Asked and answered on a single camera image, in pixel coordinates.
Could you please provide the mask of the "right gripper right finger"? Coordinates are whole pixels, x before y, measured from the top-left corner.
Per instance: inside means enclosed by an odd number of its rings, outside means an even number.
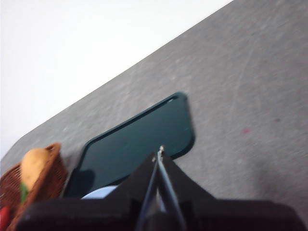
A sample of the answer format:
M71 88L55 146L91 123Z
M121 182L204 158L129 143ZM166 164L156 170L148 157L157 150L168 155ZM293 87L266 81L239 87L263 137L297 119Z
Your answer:
M166 154L166 173L190 231L303 231L290 206L264 200L219 199L189 178Z

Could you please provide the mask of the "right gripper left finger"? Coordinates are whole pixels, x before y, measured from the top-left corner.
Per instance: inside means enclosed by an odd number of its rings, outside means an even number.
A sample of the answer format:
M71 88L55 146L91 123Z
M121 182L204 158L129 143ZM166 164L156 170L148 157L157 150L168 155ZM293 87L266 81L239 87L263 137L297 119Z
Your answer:
M37 202L26 209L18 231L133 230L146 197L156 155L147 157L107 196Z

